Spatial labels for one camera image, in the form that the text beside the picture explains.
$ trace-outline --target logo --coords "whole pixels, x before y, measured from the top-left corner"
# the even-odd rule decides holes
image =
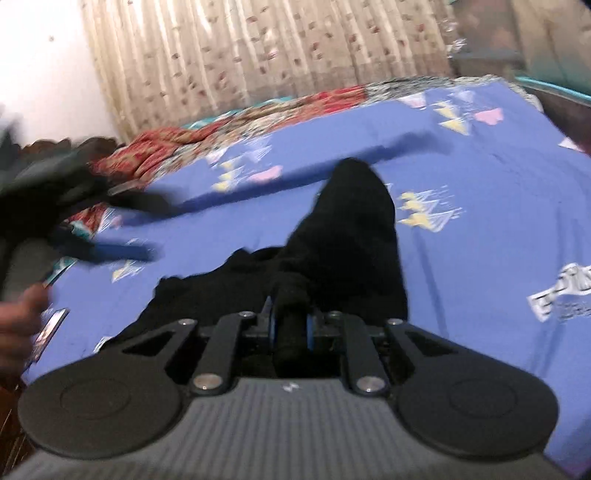
[[[586,296],[591,293],[591,265],[581,267],[571,263],[565,265],[558,275],[558,281],[548,290],[527,297],[532,311],[539,321],[545,322],[552,313],[558,297],[563,295]],[[590,316],[591,306],[584,301],[560,303],[558,317],[567,320],[573,317]]]
[[[288,393],[293,393],[295,390],[299,390],[300,386],[297,383],[289,382],[288,385],[283,385],[282,389]]]

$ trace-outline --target circular pad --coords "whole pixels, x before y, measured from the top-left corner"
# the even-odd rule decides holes
[[[419,439],[474,460],[541,449],[558,419],[556,397],[545,383],[476,354],[426,358],[402,386],[397,408]]]
[[[177,386],[153,359],[106,352],[39,378],[25,390],[18,414],[44,450],[94,460],[160,437],[180,409]]]

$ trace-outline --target bed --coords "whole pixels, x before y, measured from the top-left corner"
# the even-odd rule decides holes
[[[77,217],[99,239],[160,254],[150,264],[67,264],[51,308],[70,314],[25,380],[92,355],[137,318],[161,277],[282,245],[332,167],[358,157],[396,206],[410,322],[547,382],[560,421],[546,453],[581,474],[591,466],[591,161],[504,82],[414,82],[148,132],[97,165],[173,190],[185,214],[150,222],[99,206]]]

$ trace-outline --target pink heart print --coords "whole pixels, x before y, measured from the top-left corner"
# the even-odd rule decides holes
[[[484,112],[478,112],[474,114],[474,118],[479,122],[486,123],[487,125],[496,125],[504,119],[503,109],[495,108],[493,110],[485,110]]]
[[[268,170],[264,170],[259,173],[255,173],[251,175],[248,179],[250,181],[255,181],[257,183],[265,183],[271,180],[278,179],[281,177],[281,171],[283,170],[283,166],[275,165],[274,167],[269,168]]]

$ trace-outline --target white wall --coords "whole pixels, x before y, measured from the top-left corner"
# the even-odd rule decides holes
[[[116,136],[78,0],[0,0],[2,105],[20,119],[22,145]]]

